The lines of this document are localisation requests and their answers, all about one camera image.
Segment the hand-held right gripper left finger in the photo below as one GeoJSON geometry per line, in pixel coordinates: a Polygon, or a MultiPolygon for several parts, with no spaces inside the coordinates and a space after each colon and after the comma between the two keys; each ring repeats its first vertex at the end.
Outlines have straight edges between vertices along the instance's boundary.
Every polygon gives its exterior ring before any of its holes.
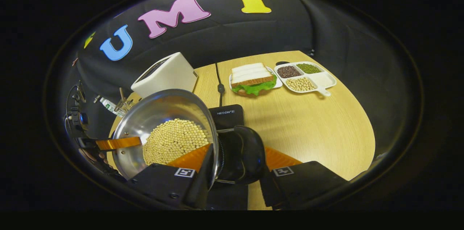
{"type": "Polygon", "coordinates": [[[176,166],[151,164],[128,180],[127,186],[173,210],[204,210],[214,163],[208,144],[176,161],[176,166]]]}

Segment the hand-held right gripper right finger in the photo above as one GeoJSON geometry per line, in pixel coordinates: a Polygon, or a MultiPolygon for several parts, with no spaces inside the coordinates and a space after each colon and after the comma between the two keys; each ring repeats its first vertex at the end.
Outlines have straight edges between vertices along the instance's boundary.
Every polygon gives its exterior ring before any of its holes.
{"type": "Polygon", "coordinates": [[[300,210],[336,192],[349,181],[318,161],[301,162],[265,147],[267,170],[260,179],[265,205],[273,210],[300,210]]]}

